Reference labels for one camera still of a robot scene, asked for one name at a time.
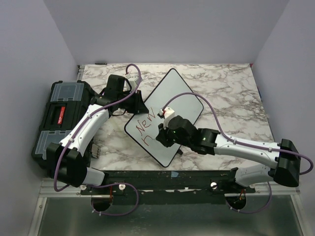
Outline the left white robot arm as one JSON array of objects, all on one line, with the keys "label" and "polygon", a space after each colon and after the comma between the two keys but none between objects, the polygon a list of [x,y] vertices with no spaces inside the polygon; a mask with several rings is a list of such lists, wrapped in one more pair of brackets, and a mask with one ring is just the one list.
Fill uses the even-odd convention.
[{"label": "left white robot arm", "polygon": [[84,153],[101,126],[115,111],[123,109],[130,114],[147,114],[141,91],[142,77],[110,75],[106,87],[96,94],[76,126],[59,143],[51,143],[46,149],[48,174],[67,186],[92,185],[98,194],[109,189],[103,171],[91,168],[84,160]]}]

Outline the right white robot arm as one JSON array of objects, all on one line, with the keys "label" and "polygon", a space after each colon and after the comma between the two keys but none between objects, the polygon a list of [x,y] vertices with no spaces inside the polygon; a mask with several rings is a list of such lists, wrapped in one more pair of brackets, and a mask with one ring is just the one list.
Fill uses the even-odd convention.
[{"label": "right white robot arm", "polygon": [[226,138],[218,130],[196,128],[189,120],[175,116],[167,125],[158,125],[156,140],[169,148],[179,144],[201,155],[228,155],[256,162],[255,166],[236,168],[235,176],[226,181],[233,193],[260,182],[274,181],[286,187],[297,187],[301,158],[292,141],[260,143],[245,139]]}]

